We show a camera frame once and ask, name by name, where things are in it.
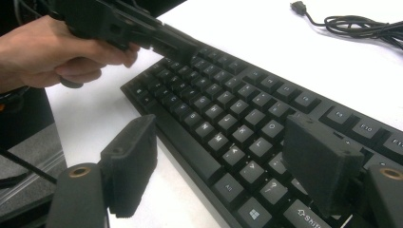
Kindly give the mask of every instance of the black plastic object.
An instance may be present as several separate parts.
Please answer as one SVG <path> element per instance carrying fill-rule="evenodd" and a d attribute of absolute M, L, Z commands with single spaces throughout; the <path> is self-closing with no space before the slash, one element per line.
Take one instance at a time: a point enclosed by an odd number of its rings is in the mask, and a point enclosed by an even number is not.
<path fill-rule="evenodd" d="M 77 164 L 60 175 L 47 221 L 47 228 L 56 227 L 109 227 L 96 163 Z"/>
<path fill-rule="evenodd" d="M 380 228 L 403 226 L 403 171 L 372 165 L 365 179 L 365 193 Z"/>
<path fill-rule="evenodd" d="M 351 178 L 364 156 L 329 128 L 302 115 L 286 121 L 283 163 L 301 183 L 324 217 L 342 212 Z"/>
<path fill-rule="evenodd" d="M 155 116 L 131 121 L 104 149 L 97 163 L 82 163 L 60 175 L 47 228 L 109 227 L 106 208 L 131 217 L 157 165 Z"/>
<path fill-rule="evenodd" d="M 128 49 L 129 43 L 188 64 L 199 49 L 198 41 L 163 24 L 137 5 L 119 0 L 50 0 L 50 16 L 66 22 L 75 36 L 98 39 Z M 61 81 L 64 86 L 80 87 Z"/>
<path fill-rule="evenodd" d="M 157 165 L 155 116 L 132 121 L 101 153 L 110 213 L 131 217 Z"/>

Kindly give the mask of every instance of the space bar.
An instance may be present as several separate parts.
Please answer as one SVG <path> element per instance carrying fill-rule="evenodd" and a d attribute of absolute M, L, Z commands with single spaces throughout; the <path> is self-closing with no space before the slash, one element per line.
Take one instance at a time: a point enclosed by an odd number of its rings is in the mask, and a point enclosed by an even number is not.
<path fill-rule="evenodd" d="M 151 105 L 146 110 L 157 116 L 157 126 L 163 136 L 205 183 L 210 185 L 223 174 L 221 165 L 160 104 Z"/>

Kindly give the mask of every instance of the connector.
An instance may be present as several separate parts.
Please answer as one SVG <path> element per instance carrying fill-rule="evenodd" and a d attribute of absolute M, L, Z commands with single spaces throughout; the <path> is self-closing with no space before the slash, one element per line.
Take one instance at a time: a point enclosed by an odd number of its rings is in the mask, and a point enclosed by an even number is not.
<path fill-rule="evenodd" d="M 292 3 L 291 9 L 301 16 L 305 15 L 305 13 L 306 13 L 306 6 L 303 4 L 302 1 L 297 1 L 295 3 Z"/>

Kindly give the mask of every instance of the finger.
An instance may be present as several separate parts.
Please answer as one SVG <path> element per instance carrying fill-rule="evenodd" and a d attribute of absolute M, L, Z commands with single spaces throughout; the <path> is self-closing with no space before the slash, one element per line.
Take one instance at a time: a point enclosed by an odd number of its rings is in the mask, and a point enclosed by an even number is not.
<path fill-rule="evenodd" d="M 125 55 L 128 57 L 128 61 L 125 62 L 124 65 L 125 67 L 130 68 L 137 60 L 137 50 L 128 49 L 125 52 Z"/>
<path fill-rule="evenodd" d="M 56 67 L 54 70 L 61 76 L 82 75 L 105 66 L 105 64 L 100 64 L 87 58 L 75 58 Z"/>
<path fill-rule="evenodd" d="M 130 62 L 130 58 L 124 51 L 107 42 L 78 38 L 77 40 L 70 40 L 72 47 L 70 59 L 81 56 L 104 65 L 120 65 Z"/>
<path fill-rule="evenodd" d="M 129 48 L 131 49 L 131 50 L 133 50 L 133 51 L 139 51 L 140 50 L 140 46 L 138 46 L 138 45 L 136 45 L 136 44 L 134 44 L 134 43 L 129 43 L 128 44 L 128 46 L 129 46 Z"/>
<path fill-rule="evenodd" d="M 92 72 L 81 74 L 81 75 L 65 75 L 61 76 L 66 80 L 69 80 L 73 83 L 84 84 L 89 83 L 91 81 L 97 80 L 101 77 L 102 71 L 100 69 L 94 70 Z"/>

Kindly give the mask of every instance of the black handheld device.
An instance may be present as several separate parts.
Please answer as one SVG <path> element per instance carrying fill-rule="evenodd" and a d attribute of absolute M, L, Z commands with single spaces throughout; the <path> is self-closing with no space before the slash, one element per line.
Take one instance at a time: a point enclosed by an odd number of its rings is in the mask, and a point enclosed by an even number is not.
<path fill-rule="evenodd" d="M 157 20 L 134 1 L 50 0 L 49 15 L 65 21 L 75 36 L 98 39 L 125 50 L 129 43 L 187 64 L 199 49 L 189 35 Z M 68 87 L 80 87 L 61 79 Z"/>

